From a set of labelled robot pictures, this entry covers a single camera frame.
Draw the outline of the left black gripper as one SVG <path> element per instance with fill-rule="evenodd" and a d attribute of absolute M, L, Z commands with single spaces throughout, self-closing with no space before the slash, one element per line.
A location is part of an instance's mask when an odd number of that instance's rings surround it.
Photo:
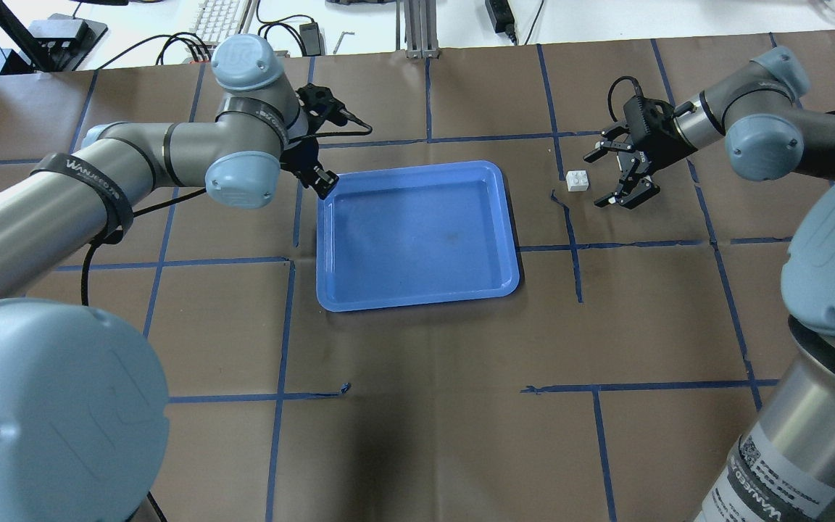
<path fill-rule="evenodd" d="M 291 148 L 282 152 L 281 169 L 295 175 L 301 182 L 310 182 L 310 188 L 319 199 L 327 199 L 337 187 L 339 176 L 326 170 L 319 162 L 319 144 L 314 134 L 327 121 L 338 128 L 347 125 L 350 122 L 349 112 L 345 103 L 336 99 L 328 87 L 308 83 L 299 87 L 297 93 L 308 130 L 289 140 Z"/>

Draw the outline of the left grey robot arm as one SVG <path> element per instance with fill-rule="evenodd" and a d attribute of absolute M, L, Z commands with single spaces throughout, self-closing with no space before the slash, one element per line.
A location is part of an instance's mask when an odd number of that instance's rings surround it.
<path fill-rule="evenodd" d="M 129 520 L 170 433 L 165 371 L 141 331 L 27 288 L 80 248 L 122 241 L 155 189 L 257 209 L 282 172 L 321 198 L 338 183 L 317 132 L 354 115 L 331 90 L 293 88 L 256 34 L 218 44 L 211 70 L 223 89 L 212 122 L 97 125 L 0 192 L 0 521 Z"/>

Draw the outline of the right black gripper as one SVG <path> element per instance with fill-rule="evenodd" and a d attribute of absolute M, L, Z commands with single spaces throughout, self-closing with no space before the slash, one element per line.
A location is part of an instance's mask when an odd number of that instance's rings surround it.
<path fill-rule="evenodd" d="M 624 133 L 628 138 L 614 139 Z M 632 96 L 624 103 L 623 118 L 604 128 L 602 138 L 583 156 L 583 161 L 594 163 L 614 153 L 623 177 L 614 191 L 594 200 L 598 208 L 617 205 L 633 210 L 662 191 L 652 176 L 624 176 L 631 169 L 633 159 L 639 159 L 649 174 L 679 161 L 679 133 L 673 106 L 663 100 Z M 631 152 L 626 154 L 628 143 Z"/>

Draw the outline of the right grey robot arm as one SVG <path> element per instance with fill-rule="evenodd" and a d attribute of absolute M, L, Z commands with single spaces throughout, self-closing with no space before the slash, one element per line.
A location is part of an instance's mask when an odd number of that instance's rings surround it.
<path fill-rule="evenodd" d="M 659 193 L 656 172 L 718 140 L 746 181 L 796 173 L 833 183 L 793 234 L 780 274 L 797 355 L 732 443 L 692 521 L 835 521 L 835 112 L 797 106 L 810 86 L 785 46 L 679 106 L 635 86 L 584 155 L 593 163 L 612 153 L 620 169 L 597 207 L 636 208 Z"/>

